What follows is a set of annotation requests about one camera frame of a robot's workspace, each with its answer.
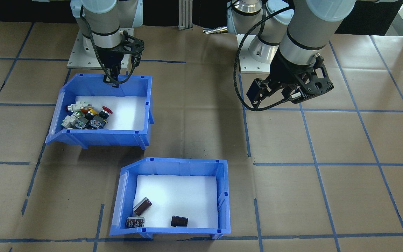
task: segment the black cable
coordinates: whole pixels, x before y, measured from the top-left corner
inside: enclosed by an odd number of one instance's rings
[[[239,2],[240,0],[236,0],[234,1],[234,3],[231,3],[230,6],[227,7],[227,9],[231,8],[231,6],[235,5],[237,2]]]
[[[262,5],[262,19],[265,19],[266,14],[267,14],[267,5],[264,3]],[[265,22],[262,23],[261,27],[259,28],[259,33],[257,34],[258,37],[260,37],[262,35],[262,32],[264,32],[264,28],[265,28]]]
[[[128,81],[128,79],[130,78],[130,76],[132,76],[133,70],[135,70],[135,66],[134,64],[132,64],[132,68],[130,70],[130,72],[128,73],[128,76],[125,80],[123,81],[117,81],[115,80],[110,73],[108,72],[108,69],[104,66],[104,64],[102,64],[102,61],[99,57],[99,53],[97,52],[97,48],[96,48],[96,43],[94,42],[94,38],[93,38],[93,32],[91,30],[91,26],[90,23],[88,23],[88,21],[83,17],[83,5],[80,8],[80,18],[83,20],[83,22],[85,22],[86,27],[88,28],[88,33],[90,34],[90,40],[91,40],[91,44],[93,45],[93,50],[94,50],[94,54],[96,55],[96,59],[100,64],[100,67],[102,68],[102,70],[104,71],[104,73],[107,75],[107,77],[110,79],[111,82],[116,84],[116,87],[119,87],[119,84],[122,83],[126,83]]]
[[[284,99],[282,99],[282,100],[280,100],[280,101],[278,101],[278,102],[276,102],[276,103],[274,103],[274,104],[272,104],[272,105],[270,105],[270,106],[267,106],[267,107],[254,108],[254,107],[248,106],[248,105],[245,103],[245,101],[242,99],[242,96],[240,95],[240,92],[239,92],[239,88],[237,87],[237,65],[238,65],[238,63],[239,63],[240,50],[242,49],[243,43],[245,42],[245,39],[248,37],[248,35],[250,35],[250,33],[252,33],[253,30],[256,29],[256,28],[257,28],[259,25],[261,25],[263,22],[267,21],[268,19],[271,19],[272,17],[274,17],[274,16],[276,16],[276,15],[278,15],[278,14],[280,14],[280,13],[286,11],[286,10],[290,10],[290,9],[291,9],[291,7],[282,8],[282,9],[280,9],[280,10],[278,10],[278,11],[276,11],[276,12],[270,14],[270,15],[267,16],[265,19],[262,19],[261,21],[257,22],[253,27],[250,28],[250,30],[248,30],[247,33],[245,33],[245,35],[244,35],[243,38],[242,38],[242,41],[241,41],[240,44],[239,44],[239,47],[237,48],[237,53],[236,53],[236,55],[235,55],[235,60],[234,60],[234,70],[233,70],[233,72],[234,72],[234,88],[235,88],[235,93],[236,93],[237,97],[239,98],[240,102],[241,102],[242,105],[244,105],[244,107],[246,107],[248,110],[251,110],[251,111],[263,111],[263,110],[268,110],[268,109],[270,109],[270,108],[272,108],[272,107],[275,107],[275,106],[277,106],[277,105],[280,105],[280,104],[282,104],[282,103],[284,103],[284,102],[288,102],[288,101],[289,101],[288,98],[284,98]]]

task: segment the bin lip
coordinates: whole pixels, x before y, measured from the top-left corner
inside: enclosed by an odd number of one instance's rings
[[[164,233],[164,234],[172,234],[172,233],[190,233],[190,234],[202,234],[202,235],[224,235],[231,233],[231,215],[230,215],[230,201],[229,201],[229,179],[228,179],[228,160],[225,159],[189,159],[189,158],[166,158],[166,157],[146,157],[139,161],[136,161],[132,164],[122,167],[120,171],[120,176],[129,176],[129,170],[131,168],[137,167],[138,165],[145,162],[177,162],[177,163],[205,163],[205,164],[222,164],[224,166],[224,180],[225,180],[225,191],[228,192],[228,195],[224,196],[224,200],[226,204],[225,211],[225,219],[226,219],[226,227],[224,228],[194,228],[194,227],[138,227],[138,228],[120,228],[118,225],[111,224],[110,225],[110,236],[120,236],[126,235],[129,233],[139,233],[144,236],[144,234],[150,233]],[[118,184],[118,192],[121,187],[125,186],[125,184]],[[118,193],[116,193],[115,206],[118,205],[120,198],[118,197]]]
[[[192,235],[213,235],[222,234],[228,235],[231,233],[231,228],[196,228],[196,227],[135,227],[135,228],[124,228],[117,229],[116,225],[110,226],[110,236],[122,236],[128,233],[190,233]]]
[[[54,109],[53,118],[58,110],[62,107],[61,96],[66,92],[67,87],[72,83],[72,81],[76,78],[100,78],[101,81],[104,75],[100,73],[76,73],[72,78],[70,78],[66,84],[60,89],[59,95],[57,97],[56,107]],[[132,75],[131,79],[144,79],[147,81],[147,95],[142,96],[146,98],[146,103],[144,104],[145,113],[144,113],[144,125],[140,130],[123,130],[123,129],[65,129],[62,128],[60,131],[53,132],[53,129],[56,125],[53,125],[55,120],[51,121],[50,128],[48,130],[48,135],[46,136],[46,144],[50,144],[54,142],[56,137],[60,134],[72,135],[72,134],[137,134],[137,135],[147,135],[149,131],[149,116],[151,113],[151,105],[152,105],[152,76],[151,75]]]
[[[139,161],[136,161],[128,166],[124,166],[121,169],[121,175],[128,172],[130,168],[136,167],[141,163],[145,162],[155,162],[155,161],[162,161],[162,162],[179,162],[179,163],[214,163],[214,164],[224,164],[228,165],[228,160],[226,159],[191,159],[191,158],[169,158],[169,157],[146,157]]]

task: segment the white foam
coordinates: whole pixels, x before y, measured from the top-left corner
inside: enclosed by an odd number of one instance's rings
[[[77,101],[85,101],[93,105],[99,112],[102,106],[113,111],[107,119],[104,129],[141,131],[144,129],[146,98],[144,96],[77,96]]]
[[[188,228],[219,228],[215,177],[138,175],[133,206],[144,197],[145,228],[172,228],[172,215],[187,217]]]

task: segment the mounting plate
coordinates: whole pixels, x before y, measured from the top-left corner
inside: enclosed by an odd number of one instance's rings
[[[262,62],[258,62],[251,54],[248,52],[248,47],[253,41],[253,38],[256,35],[248,35],[245,40],[242,50],[240,50],[240,73],[243,74],[269,74],[270,73],[270,64],[265,64]],[[239,47],[240,42],[242,41],[243,35],[236,35],[237,37],[237,47]]]
[[[120,28],[120,30],[127,30],[127,33],[133,36],[133,29],[131,28]],[[67,67],[74,69],[102,69],[96,59],[93,48],[88,47],[88,50],[85,50],[83,47],[83,39],[84,37],[79,31],[71,55],[69,55]],[[122,59],[122,70],[127,70],[129,65],[130,55],[126,54]]]

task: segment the blue storage bin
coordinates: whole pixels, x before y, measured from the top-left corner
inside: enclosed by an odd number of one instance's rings
[[[89,145],[140,146],[143,150],[150,145],[150,125],[154,123],[152,76],[132,75],[119,88],[111,87],[104,83],[103,79],[104,75],[78,73],[60,89],[46,144],[59,141],[69,145],[80,145],[84,149]],[[139,131],[64,129],[61,126],[62,120],[71,114],[65,110],[65,106],[75,103],[76,96],[144,96],[146,98],[144,128]]]
[[[126,228],[127,217],[133,214],[138,175],[211,176],[217,182],[218,228],[144,227]],[[110,236],[139,233],[152,239],[154,233],[193,233],[218,239],[231,233],[228,163],[226,160],[178,159],[148,157],[121,169]]]

